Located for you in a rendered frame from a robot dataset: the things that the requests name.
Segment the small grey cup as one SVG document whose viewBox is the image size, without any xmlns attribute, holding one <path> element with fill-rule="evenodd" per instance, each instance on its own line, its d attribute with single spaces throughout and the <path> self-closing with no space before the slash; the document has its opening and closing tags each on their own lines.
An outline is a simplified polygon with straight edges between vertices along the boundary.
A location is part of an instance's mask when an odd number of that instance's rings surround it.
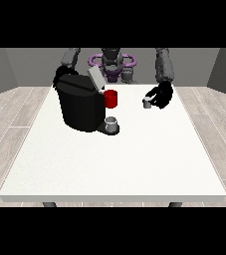
<svg viewBox="0 0 226 255">
<path fill-rule="evenodd" d="M 117 129 L 117 120 L 115 117 L 107 117 L 105 119 L 106 131 L 114 132 Z"/>
</svg>

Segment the black coffee machine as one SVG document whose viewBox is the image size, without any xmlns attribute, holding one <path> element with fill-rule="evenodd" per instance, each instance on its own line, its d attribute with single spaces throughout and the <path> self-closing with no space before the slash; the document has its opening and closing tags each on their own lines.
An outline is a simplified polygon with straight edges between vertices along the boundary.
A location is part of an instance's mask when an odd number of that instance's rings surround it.
<svg viewBox="0 0 226 255">
<path fill-rule="evenodd" d="M 99 92 L 89 76 L 70 76 L 68 84 L 55 86 L 67 126 L 78 131 L 100 131 L 107 135 L 119 133 L 119 125 L 114 132 L 106 131 L 106 107 L 104 92 Z"/>
</svg>

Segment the pale grey machine lid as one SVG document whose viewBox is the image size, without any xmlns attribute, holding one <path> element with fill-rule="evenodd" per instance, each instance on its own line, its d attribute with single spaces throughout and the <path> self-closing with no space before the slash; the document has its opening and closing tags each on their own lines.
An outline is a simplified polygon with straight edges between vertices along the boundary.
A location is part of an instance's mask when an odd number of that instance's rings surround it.
<svg viewBox="0 0 226 255">
<path fill-rule="evenodd" d="M 102 89 L 102 87 L 106 84 L 106 80 L 104 79 L 98 66 L 93 66 L 93 67 L 89 68 L 88 75 L 92 79 L 92 81 L 98 91 L 100 91 Z"/>
</svg>

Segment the red pod holder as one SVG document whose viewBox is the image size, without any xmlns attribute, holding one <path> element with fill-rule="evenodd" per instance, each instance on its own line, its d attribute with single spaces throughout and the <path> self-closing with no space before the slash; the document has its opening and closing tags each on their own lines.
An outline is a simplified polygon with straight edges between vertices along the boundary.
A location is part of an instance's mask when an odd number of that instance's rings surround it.
<svg viewBox="0 0 226 255">
<path fill-rule="evenodd" d="M 105 97 L 105 107 L 108 109 L 113 109 L 117 106 L 117 91 L 106 90 L 104 92 Z"/>
</svg>

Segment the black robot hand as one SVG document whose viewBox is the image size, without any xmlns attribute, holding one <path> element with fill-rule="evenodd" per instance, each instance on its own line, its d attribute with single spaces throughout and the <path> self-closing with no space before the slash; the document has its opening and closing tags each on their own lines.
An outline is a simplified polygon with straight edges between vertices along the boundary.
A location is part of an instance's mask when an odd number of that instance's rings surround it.
<svg viewBox="0 0 226 255">
<path fill-rule="evenodd" d="M 157 87 L 149 91 L 146 96 L 150 98 L 150 104 L 161 110 L 164 109 L 172 99 L 173 88 L 168 81 L 161 82 Z"/>
<path fill-rule="evenodd" d="M 61 66 L 56 70 L 56 75 L 53 80 L 53 87 L 58 83 L 68 84 L 70 82 L 70 76 L 77 75 L 78 72 L 71 67 Z"/>
</svg>

